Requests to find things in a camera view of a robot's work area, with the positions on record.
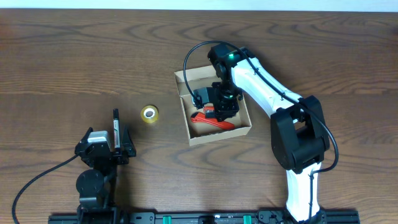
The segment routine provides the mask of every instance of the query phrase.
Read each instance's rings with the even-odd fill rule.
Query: roll of tape
[[[141,118],[147,123],[153,123],[159,118],[159,112],[155,106],[149,105],[141,110]]]

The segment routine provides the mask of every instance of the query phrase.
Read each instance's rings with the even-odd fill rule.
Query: wooden table
[[[362,223],[398,222],[398,14],[128,10],[0,10],[0,222],[31,178],[73,155],[88,127],[131,128],[137,157],[120,167],[117,203],[166,211],[283,207],[285,170],[269,118],[246,95],[247,136],[189,147],[174,71],[204,40],[246,46],[286,87],[320,99],[340,147],[322,174],[325,208],[355,208]],[[209,65],[209,46],[188,67]],[[156,105],[154,125],[141,120]],[[334,158],[329,150],[323,166]],[[19,200],[21,223],[78,206],[79,159]]]

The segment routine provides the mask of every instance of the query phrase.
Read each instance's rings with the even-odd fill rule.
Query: black cable
[[[25,186],[19,191],[19,193],[18,193],[17,196],[15,197],[14,203],[12,203],[12,210],[11,210],[11,213],[12,213],[12,219],[14,219],[14,223],[15,223],[15,224],[19,224],[19,221],[18,221],[18,218],[17,218],[16,210],[17,210],[17,202],[18,202],[18,200],[19,200],[19,197],[21,197],[22,193],[24,193],[24,191],[25,191],[31,184],[33,184],[33,182],[35,182],[37,179],[41,178],[42,176],[44,176],[45,174],[48,174],[49,172],[51,172],[51,171],[53,171],[53,170],[58,169],[58,168],[61,167],[61,166],[64,166],[64,165],[68,164],[70,161],[76,159],[78,156],[79,156],[79,154],[74,155],[72,158],[68,159],[67,161],[65,161],[65,162],[63,162],[63,163],[61,163],[61,164],[59,164],[59,165],[56,165],[55,167],[53,167],[53,168],[51,168],[51,169],[48,169],[48,170],[44,171],[43,173],[37,175],[35,178],[33,178],[31,181],[29,181],[27,184],[25,184]]]
[[[185,80],[185,84],[188,88],[188,91],[190,92],[190,94],[192,95],[193,99],[195,100],[195,104],[198,105],[199,102],[197,100],[197,98],[195,97],[195,95],[193,94],[193,92],[191,91],[191,88],[188,85],[187,82],[187,74],[185,72],[185,69],[187,67],[187,61],[189,58],[189,55],[196,50],[197,48],[205,45],[205,44],[225,44],[227,46],[232,47],[233,49],[235,49],[236,51],[239,52],[239,54],[245,58],[248,63],[250,64],[250,66],[252,67],[252,69],[254,70],[254,73],[256,73],[257,75],[259,75],[259,77],[262,79],[262,81],[264,81],[269,87],[271,87],[276,93],[278,93],[281,97],[283,97],[284,99],[286,99],[287,101],[293,103],[295,106],[298,106],[301,110],[303,110],[305,113],[309,114],[315,121],[317,121],[322,128],[328,133],[328,136],[330,138],[330,141],[333,145],[333,148],[335,149],[335,160],[333,161],[332,165],[330,167],[324,168],[324,169],[320,169],[320,170],[313,170],[310,173],[310,186],[313,185],[313,175],[317,174],[317,173],[321,173],[321,172],[328,172],[330,170],[332,170],[333,168],[336,167],[337,163],[338,163],[338,157],[339,157],[339,153],[338,153],[338,147],[337,147],[337,142],[335,137],[333,136],[333,134],[331,133],[331,131],[329,130],[329,128],[318,118],[318,116],[310,109],[306,108],[304,105],[301,105],[300,103],[296,102],[295,100],[289,98],[288,96],[286,96],[285,93],[281,92],[277,87],[275,87],[271,82],[269,82],[266,78],[264,78],[260,73],[259,70],[253,65],[253,63],[250,61],[249,57],[237,46],[230,44],[228,42],[222,41],[222,40],[210,40],[210,41],[205,41],[202,42],[196,46],[194,46],[187,54],[187,56],[185,57],[184,60],[184,65],[183,65],[183,75],[184,75],[184,80]],[[310,187],[310,214],[309,214],[309,218],[308,218],[308,222],[311,219],[311,214],[312,214],[312,194],[313,194],[313,189],[312,187]]]

